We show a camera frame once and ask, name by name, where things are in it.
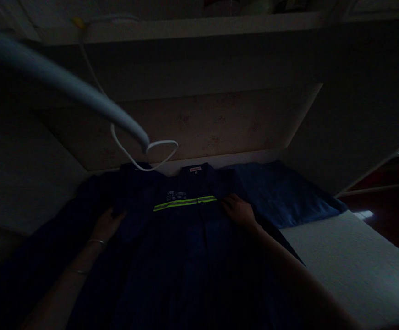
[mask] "reflective stripe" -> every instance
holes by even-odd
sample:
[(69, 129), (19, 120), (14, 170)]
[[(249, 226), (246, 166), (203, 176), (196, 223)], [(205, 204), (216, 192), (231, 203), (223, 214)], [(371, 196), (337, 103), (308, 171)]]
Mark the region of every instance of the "reflective stripe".
[(160, 211), (162, 209), (167, 209), (175, 206), (185, 206), (185, 205), (194, 205), (194, 204), (199, 204), (199, 203), (207, 203), (207, 202), (213, 202), (217, 201), (217, 199), (214, 196), (204, 196), (204, 197), (198, 197), (194, 199), (179, 199), (163, 204), (156, 205), (153, 208), (153, 211)]
[(215, 200), (217, 200), (217, 199), (214, 196), (199, 197), (198, 198), (198, 203), (201, 203), (201, 202), (203, 202), (203, 203), (212, 202), (212, 201), (215, 201)]

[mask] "bracelet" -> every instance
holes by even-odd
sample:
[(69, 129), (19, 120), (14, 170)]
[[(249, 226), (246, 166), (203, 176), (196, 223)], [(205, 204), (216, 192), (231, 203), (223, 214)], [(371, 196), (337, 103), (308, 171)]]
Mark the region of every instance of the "bracelet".
[(106, 242), (105, 241), (98, 240), (98, 239), (91, 238), (90, 240), (88, 240), (88, 242), (99, 242), (102, 245), (102, 247), (106, 246)]
[(89, 274), (89, 272), (85, 272), (83, 270), (74, 269), (74, 268), (71, 268), (71, 267), (68, 267), (68, 270), (70, 270), (70, 271), (72, 271), (74, 273), (78, 273), (80, 275), (88, 275)]

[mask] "white hose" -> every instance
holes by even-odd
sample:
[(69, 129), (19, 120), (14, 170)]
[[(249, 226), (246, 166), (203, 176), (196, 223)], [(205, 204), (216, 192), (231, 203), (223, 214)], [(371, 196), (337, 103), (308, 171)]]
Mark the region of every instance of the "white hose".
[(93, 86), (77, 78), (63, 67), (1, 33), (0, 61), (61, 90), (111, 122), (118, 123), (140, 143), (144, 153), (149, 150), (149, 137), (143, 128), (106, 94), (101, 94)]
[[(139, 21), (139, 19), (138, 19), (137, 17), (135, 17), (135, 16), (133, 16), (133, 15), (131, 15), (131, 14), (127, 14), (127, 13), (126, 13), (126, 14), (115, 14), (115, 15), (99, 16), (99, 17), (95, 17), (95, 18), (91, 19), (91, 20), (89, 21), (89, 23), (87, 24), (86, 28), (81, 29), (81, 33), (80, 33), (80, 35), (79, 35), (79, 46), (80, 46), (80, 51), (82, 52), (82, 55), (83, 55), (83, 59), (85, 60), (85, 63), (86, 63), (86, 65), (87, 65), (88, 69), (89, 69), (89, 72), (91, 73), (91, 76), (92, 76), (92, 78), (93, 78), (95, 84), (96, 84), (97, 87), (100, 89), (100, 92), (103, 93), (103, 95), (106, 96), (106, 97), (108, 97), (108, 96), (106, 95), (106, 93), (105, 93), (105, 91), (104, 91), (102, 85), (101, 85), (100, 82), (98, 81), (97, 76), (95, 75), (93, 66), (91, 65), (91, 62), (90, 62), (89, 59), (88, 59), (88, 55), (87, 55), (87, 53), (86, 53), (85, 46), (84, 46), (84, 37), (85, 37), (85, 32), (86, 32), (87, 28), (89, 27), (89, 25), (90, 25), (91, 23), (93, 23), (93, 22), (102, 22), (102, 21), (111, 21), (111, 20), (113, 20), (113, 19), (119, 19), (119, 18), (130, 19), (130, 20), (133, 20), (133, 21), (136, 21), (136, 22)], [(127, 157), (130, 159), (130, 161), (132, 162), (132, 164), (134, 164), (134, 166), (135, 166), (136, 168), (138, 168), (139, 170), (144, 171), (144, 172), (151, 172), (151, 171), (156, 170), (156, 169), (159, 168), (161, 165), (165, 164), (170, 158), (172, 158), (172, 156), (173, 156), (173, 155), (175, 154), (175, 152), (178, 150), (178, 142), (176, 142), (175, 140), (161, 140), (161, 141), (152, 142), (151, 144), (149, 144), (149, 145), (147, 146), (147, 148), (146, 148), (146, 150), (145, 150), (145, 154), (147, 154), (148, 151), (149, 151), (151, 148), (153, 148), (153, 147), (155, 147), (155, 146), (157, 146), (157, 145), (161, 145), (161, 144), (174, 144), (174, 145), (175, 145), (175, 148), (174, 148), (173, 151), (170, 153), (170, 155), (169, 155), (165, 160), (163, 160), (161, 163), (159, 163), (157, 166), (155, 166), (154, 168), (151, 168), (151, 169), (145, 169), (145, 168), (142, 168), (140, 165), (138, 165), (137, 162), (133, 159), (133, 157), (132, 157), (132, 156), (127, 152), (127, 150), (121, 145), (121, 143), (120, 143), (120, 141), (118, 140), (117, 135), (116, 135), (116, 133), (115, 133), (115, 126), (114, 126), (113, 123), (111, 123), (111, 135), (112, 135), (112, 138), (114, 139), (115, 143), (117, 143), (117, 145), (119, 146), (119, 148), (120, 148), (121, 150), (123, 150), (123, 152), (126, 154), (126, 156), (127, 156)]]

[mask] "white shelf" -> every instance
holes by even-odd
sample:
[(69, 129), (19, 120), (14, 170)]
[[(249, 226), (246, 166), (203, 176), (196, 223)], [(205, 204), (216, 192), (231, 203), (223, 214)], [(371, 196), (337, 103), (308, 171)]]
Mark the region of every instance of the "white shelf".
[[(312, 30), (320, 27), (321, 12), (198, 18), (171, 21), (97, 23), (90, 26), (85, 43), (197, 38), (250, 33)], [(77, 44), (76, 27), (38, 28), (48, 46)]]

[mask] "white power cord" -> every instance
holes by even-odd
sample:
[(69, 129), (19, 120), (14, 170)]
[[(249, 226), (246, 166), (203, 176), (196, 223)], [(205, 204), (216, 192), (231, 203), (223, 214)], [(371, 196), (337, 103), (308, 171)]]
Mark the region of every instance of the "white power cord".
[[(116, 15), (106, 15), (106, 16), (99, 16), (99, 17), (93, 18), (86, 24), (86, 26), (79, 26), (79, 24), (74, 22), (74, 23), (76, 23), (77, 26), (79, 26), (79, 28), (81, 30), (80, 35), (79, 35), (79, 46), (80, 46), (80, 51), (82, 52), (82, 55), (83, 55), (83, 59), (85, 60), (85, 63), (87, 65), (88, 69), (89, 69), (89, 72), (91, 73), (91, 76), (92, 76), (95, 84), (100, 89), (100, 92), (106, 97), (108, 97), (108, 96), (106, 95), (105, 91), (103, 90), (102, 85), (100, 85), (100, 82), (98, 81), (97, 76), (95, 75), (93, 66), (91, 65), (91, 62), (88, 59), (88, 55), (87, 55), (86, 50), (85, 50), (83, 38), (85, 36), (86, 29), (89, 27), (89, 25), (91, 23), (93, 23), (93, 22), (102, 22), (102, 21), (112, 21), (114, 19), (122, 19), (122, 18), (123, 19), (133, 20), (133, 21), (136, 21), (136, 22), (139, 21), (139, 19), (137, 17), (135, 17), (135, 16), (133, 16), (131, 14), (116, 14)], [(146, 150), (145, 150), (146, 154), (148, 153), (148, 151), (151, 148), (153, 148), (153, 147), (155, 147), (157, 145), (161, 145), (161, 144), (174, 144), (175, 148), (170, 153), (170, 155), (165, 160), (163, 160), (161, 163), (159, 163), (157, 166), (155, 166), (154, 168), (151, 168), (151, 169), (145, 169), (145, 168), (142, 168), (140, 165), (138, 165), (137, 162), (133, 159), (133, 157), (121, 145), (121, 143), (118, 140), (117, 135), (115, 133), (115, 126), (114, 126), (113, 123), (111, 123), (111, 134), (112, 134), (112, 138), (114, 138), (114, 141), (117, 143), (117, 145), (120, 147), (120, 149), (123, 150), (123, 152), (126, 154), (126, 156), (131, 160), (132, 164), (134, 164), (136, 168), (138, 168), (139, 170), (141, 170), (143, 172), (151, 172), (151, 171), (156, 170), (161, 165), (165, 164), (170, 158), (172, 158), (172, 156), (178, 150), (178, 142), (176, 142), (175, 140), (161, 140), (161, 141), (155, 141), (155, 142), (150, 143), (148, 145), (148, 147), (146, 148)]]

